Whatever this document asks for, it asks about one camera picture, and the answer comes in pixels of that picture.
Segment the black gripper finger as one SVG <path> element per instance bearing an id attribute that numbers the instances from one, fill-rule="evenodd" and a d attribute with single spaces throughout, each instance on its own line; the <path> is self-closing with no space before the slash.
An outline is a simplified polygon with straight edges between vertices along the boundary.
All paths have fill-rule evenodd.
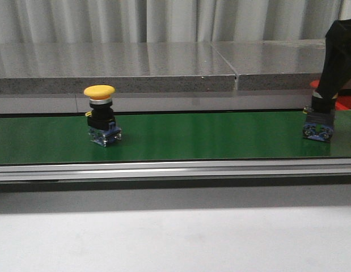
<path id="1" fill-rule="evenodd" d="M 333 97 L 351 80 L 351 19 L 336 20 L 325 35 L 325 61 L 316 91 Z"/>

